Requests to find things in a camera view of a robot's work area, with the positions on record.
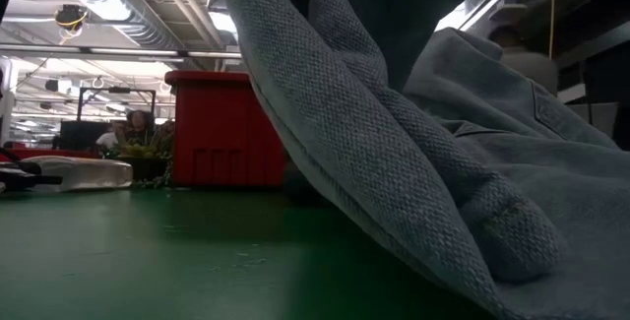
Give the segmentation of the light blue garment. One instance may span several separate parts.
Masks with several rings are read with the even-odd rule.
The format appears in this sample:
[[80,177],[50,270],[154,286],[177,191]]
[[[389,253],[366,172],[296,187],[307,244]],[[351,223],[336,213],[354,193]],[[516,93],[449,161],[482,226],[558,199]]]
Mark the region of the light blue garment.
[[630,152],[463,0],[225,0],[257,99],[306,179],[432,282],[503,320],[630,320]]

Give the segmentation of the red plastic laundry bin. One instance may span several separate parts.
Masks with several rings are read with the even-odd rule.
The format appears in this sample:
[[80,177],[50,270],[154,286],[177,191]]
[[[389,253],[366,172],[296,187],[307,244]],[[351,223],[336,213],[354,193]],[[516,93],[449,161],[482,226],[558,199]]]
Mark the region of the red plastic laundry bin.
[[284,146],[243,73],[170,71],[172,179],[186,187],[280,187]]

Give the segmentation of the small potted succulent plant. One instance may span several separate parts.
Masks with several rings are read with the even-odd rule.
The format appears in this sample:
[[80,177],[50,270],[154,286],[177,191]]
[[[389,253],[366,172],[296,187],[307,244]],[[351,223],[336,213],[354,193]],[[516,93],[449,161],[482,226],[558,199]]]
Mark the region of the small potted succulent plant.
[[175,124],[165,121],[156,130],[142,136],[130,127],[114,130],[117,143],[108,157],[130,164],[133,168],[132,186],[161,189],[172,185],[173,142]]

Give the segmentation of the person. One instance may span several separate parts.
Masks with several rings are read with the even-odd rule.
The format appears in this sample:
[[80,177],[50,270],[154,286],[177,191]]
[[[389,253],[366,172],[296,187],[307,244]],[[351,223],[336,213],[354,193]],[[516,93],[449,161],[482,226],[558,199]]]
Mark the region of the person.
[[102,149],[112,150],[126,143],[126,122],[116,120],[111,123],[109,130],[100,135],[95,143]]
[[133,110],[127,114],[127,124],[123,128],[121,145],[139,145],[146,147],[151,143],[155,127],[155,117],[143,110]]

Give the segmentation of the green table mat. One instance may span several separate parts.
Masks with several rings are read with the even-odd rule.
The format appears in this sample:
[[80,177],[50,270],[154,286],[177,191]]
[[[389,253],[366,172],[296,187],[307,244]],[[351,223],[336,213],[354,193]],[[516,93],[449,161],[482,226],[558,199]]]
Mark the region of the green table mat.
[[334,207],[276,193],[0,196],[0,320],[494,320]]

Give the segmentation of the long strip ceiling light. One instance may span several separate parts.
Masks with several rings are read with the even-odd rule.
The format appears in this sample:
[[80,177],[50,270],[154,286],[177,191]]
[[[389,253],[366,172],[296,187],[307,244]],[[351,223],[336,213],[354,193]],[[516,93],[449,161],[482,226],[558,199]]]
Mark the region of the long strip ceiling light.
[[38,55],[61,55],[62,57],[74,56],[101,56],[101,57],[129,57],[129,58],[153,58],[157,61],[170,59],[234,59],[240,60],[238,52],[225,51],[191,51],[191,50],[167,50],[167,49],[138,49],[138,48],[114,48],[114,47],[87,47],[66,45],[41,45],[22,43],[0,43],[0,52]]

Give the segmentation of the white box with orange label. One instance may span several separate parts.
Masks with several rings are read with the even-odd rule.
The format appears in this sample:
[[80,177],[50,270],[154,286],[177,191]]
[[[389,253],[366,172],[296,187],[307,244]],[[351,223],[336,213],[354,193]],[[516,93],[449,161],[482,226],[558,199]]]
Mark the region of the white box with orange label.
[[41,168],[44,176],[60,177],[60,184],[37,184],[36,192],[118,189],[133,182],[133,167],[119,160],[41,156],[25,159]]

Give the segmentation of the black monitor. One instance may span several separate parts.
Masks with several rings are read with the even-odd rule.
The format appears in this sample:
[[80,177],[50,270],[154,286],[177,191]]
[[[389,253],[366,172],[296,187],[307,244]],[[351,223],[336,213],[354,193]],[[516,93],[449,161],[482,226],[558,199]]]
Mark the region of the black monitor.
[[96,121],[62,121],[59,148],[66,151],[87,151],[109,130],[109,124]]

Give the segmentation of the red low counter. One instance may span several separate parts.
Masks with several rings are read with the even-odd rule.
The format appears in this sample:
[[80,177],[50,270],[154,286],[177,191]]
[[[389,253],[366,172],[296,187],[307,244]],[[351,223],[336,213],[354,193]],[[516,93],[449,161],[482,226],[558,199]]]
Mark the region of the red low counter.
[[98,154],[94,154],[90,152],[80,152],[80,151],[64,151],[64,150],[48,150],[48,149],[9,149],[9,152],[14,154],[20,160],[33,158],[33,157],[42,157],[42,156],[60,156],[60,157],[71,157],[71,158],[86,158],[86,159],[98,158]]

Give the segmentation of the white paper sheet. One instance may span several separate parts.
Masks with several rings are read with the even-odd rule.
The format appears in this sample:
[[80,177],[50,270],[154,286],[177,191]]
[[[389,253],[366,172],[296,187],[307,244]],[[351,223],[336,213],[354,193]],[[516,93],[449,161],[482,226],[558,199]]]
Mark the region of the white paper sheet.
[[609,138],[613,136],[618,111],[616,102],[577,103],[568,107]]

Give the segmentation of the black metal rack frame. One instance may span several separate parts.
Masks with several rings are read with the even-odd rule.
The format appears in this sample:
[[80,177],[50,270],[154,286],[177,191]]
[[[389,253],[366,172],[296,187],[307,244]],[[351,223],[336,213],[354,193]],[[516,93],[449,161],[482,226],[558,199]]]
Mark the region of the black metal rack frame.
[[157,92],[155,90],[143,90],[143,89],[132,89],[132,88],[123,88],[123,87],[109,87],[105,88],[79,88],[79,100],[77,105],[77,114],[76,120],[81,121],[83,118],[83,107],[90,102],[90,98],[84,100],[84,94],[87,92],[91,92],[92,94],[99,94],[102,91],[106,91],[110,94],[119,94],[119,95],[130,95],[130,94],[139,94],[141,98],[144,98],[142,94],[148,94],[151,96],[150,103],[150,113],[155,115],[156,106],[157,106]]

